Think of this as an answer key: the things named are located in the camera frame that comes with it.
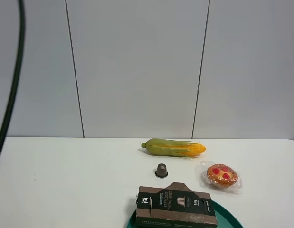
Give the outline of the wrapped fruit tart pastry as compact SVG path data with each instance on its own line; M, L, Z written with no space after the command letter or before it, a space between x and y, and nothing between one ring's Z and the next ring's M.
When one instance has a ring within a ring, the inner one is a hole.
M210 187L230 193L237 193L243 187L239 173L225 164L204 161L199 170L201 180Z

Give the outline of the brown coffee capsule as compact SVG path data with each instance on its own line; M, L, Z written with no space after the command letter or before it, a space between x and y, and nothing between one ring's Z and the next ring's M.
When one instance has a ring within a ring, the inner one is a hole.
M164 163L160 163L157 166L157 169L155 171L155 175L158 178L165 178L168 176L167 166Z

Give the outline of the corn cob with husk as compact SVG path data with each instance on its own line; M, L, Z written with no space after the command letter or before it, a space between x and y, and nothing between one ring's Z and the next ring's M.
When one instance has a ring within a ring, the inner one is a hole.
M206 147L200 143L160 138L149 139L141 147L152 155L185 158L195 158L206 151Z

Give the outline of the teal round plate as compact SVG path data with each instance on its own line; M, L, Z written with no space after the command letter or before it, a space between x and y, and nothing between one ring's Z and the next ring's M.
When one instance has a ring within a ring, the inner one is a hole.
M244 228L242 224L223 206L213 200L214 211L217 216L218 228ZM125 228L139 228L135 224L136 210L130 216Z

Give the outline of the brown espresso capsule box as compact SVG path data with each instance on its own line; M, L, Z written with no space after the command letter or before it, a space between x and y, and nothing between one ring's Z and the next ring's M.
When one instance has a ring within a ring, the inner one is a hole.
M216 228L217 217L209 193L174 182L166 188L140 186L135 225L142 228Z

